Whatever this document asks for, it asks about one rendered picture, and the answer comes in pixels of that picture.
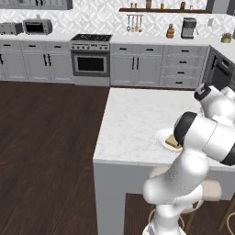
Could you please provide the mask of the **white round plate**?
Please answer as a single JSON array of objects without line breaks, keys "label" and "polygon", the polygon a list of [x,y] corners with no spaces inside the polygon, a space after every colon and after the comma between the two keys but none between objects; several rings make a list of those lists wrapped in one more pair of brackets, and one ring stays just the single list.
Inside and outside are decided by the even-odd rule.
[{"label": "white round plate", "polygon": [[173,134],[173,129],[159,129],[155,134],[155,141],[164,150],[174,151],[174,152],[181,151],[183,147],[182,149],[175,149],[165,143],[165,140],[172,134]]}]

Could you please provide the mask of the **toasted bread slice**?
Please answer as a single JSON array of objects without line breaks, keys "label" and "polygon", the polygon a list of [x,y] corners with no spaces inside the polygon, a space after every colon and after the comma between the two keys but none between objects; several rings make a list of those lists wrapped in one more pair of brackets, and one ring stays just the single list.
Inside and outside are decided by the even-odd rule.
[{"label": "toasted bread slice", "polygon": [[174,137],[174,134],[170,135],[166,140],[165,143],[170,145],[171,147],[175,149],[182,149],[182,145],[177,142],[177,140]]}]

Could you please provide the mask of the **silver toaster oven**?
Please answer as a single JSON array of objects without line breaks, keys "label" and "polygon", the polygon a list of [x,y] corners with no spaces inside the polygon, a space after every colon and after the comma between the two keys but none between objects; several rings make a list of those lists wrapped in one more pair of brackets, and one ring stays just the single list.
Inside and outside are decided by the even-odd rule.
[{"label": "silver toaster oven", "polygon": [[29,18],[23,21],[24,31],[29,35],[49,35],[52,23],[49,19]]}]

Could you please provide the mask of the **silver toaster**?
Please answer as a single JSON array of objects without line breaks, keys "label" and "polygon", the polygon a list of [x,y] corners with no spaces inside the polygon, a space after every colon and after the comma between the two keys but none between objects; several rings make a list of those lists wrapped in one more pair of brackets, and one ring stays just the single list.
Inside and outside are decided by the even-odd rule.
[{"label": "silver toaster", "polygon": [[16,23],[16,22],[0,23],[1,35],[18,35],[22,32],[23,32],[23,26],[21,23]]}]

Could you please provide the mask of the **white kitchen island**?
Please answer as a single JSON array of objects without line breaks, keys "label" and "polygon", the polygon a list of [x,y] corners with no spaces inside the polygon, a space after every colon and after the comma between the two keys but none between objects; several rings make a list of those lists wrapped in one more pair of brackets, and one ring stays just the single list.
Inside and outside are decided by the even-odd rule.
[{"label": "white kitchen island", "polygon": [[[181,151],[155,141],[159,129],[174,129],[185,112],[203,113],[194,92],[113,88],[93,158],[98,235],[123,235],[125,198],[142,194],[144,183],[168,170]],[[235,193],[235,165],[209,159],[206,179],[217,180],[222,199]]]}]

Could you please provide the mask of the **stainless steel oven range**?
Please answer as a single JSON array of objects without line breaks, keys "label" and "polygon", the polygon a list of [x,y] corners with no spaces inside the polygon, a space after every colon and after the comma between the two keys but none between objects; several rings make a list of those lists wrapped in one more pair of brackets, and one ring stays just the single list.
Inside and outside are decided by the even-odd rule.
[{"label": "stainless steel oven range", "polygon": [[73,80],[78,85],[110,85],[111,35],[77,34],[71,43]]}]

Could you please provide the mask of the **grey base cupboard run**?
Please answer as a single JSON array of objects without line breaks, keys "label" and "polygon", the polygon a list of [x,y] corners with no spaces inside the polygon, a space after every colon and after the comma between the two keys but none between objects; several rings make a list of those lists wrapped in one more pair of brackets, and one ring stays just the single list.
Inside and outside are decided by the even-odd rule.
[{"label": "grey base cupboard run", "polygon": [[0,39],[0,78],[6,81],[71,84],[70,43]]},{"label": "grey base cupboard run", "polygon": [[111,84],[196,88],[207,46],[113,43]]}]

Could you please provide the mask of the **wooden knife block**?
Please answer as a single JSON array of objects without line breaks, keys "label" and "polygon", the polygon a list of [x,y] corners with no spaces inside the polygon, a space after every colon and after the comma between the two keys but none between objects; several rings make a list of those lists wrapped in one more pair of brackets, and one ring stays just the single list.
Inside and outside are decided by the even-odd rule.
[{"label": "wooden knife block", "polygon": [[174,37],[174,28],[173,28],[173,24],[170,24],[166,32],[166,38],[172,39],[173,37]]}]

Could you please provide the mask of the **black dishwasher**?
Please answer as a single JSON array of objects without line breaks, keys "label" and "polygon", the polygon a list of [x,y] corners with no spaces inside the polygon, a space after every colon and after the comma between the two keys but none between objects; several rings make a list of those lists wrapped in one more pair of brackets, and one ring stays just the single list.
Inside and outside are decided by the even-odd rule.
[{"label": "black dishwasher", "polygon": [[224,87],[229,86],[234,72],[235,65],[220,52],[209,47],[207,65],[202,82],[214,85],[218,90],[222,90]]}]

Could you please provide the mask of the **grey coffee machine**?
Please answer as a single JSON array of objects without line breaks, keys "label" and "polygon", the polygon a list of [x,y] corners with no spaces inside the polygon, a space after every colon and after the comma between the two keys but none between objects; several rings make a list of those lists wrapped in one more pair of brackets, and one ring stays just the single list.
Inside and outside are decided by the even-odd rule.
[{"label": "grey coffee machine", "polygon": [[193,39],[195,28],[196,28],[196,19],[193,17],[185,17],[183,19],[181,38]]}]

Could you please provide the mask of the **dark wooden wall shelf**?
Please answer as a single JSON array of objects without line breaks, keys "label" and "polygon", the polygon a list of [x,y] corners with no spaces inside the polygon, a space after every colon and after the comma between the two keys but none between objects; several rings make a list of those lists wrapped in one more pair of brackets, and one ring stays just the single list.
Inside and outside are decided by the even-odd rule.
[{"label": "dark wooden wall shelf", "polygon": [[212,11],[201,9],[157,9],[157,8],[120,8],[118,12],[144,12],[144,13],[182,13],[182,14],[212,14]]}]

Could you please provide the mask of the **grey wall cupboard run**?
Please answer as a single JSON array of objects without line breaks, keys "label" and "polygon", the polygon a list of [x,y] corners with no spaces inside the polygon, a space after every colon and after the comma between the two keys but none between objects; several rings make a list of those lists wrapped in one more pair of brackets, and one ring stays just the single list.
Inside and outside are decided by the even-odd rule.
[{"label": "grey wall cupboard run", "polygon": [[0,9],[71,10],[73,0],[0,0]]}]

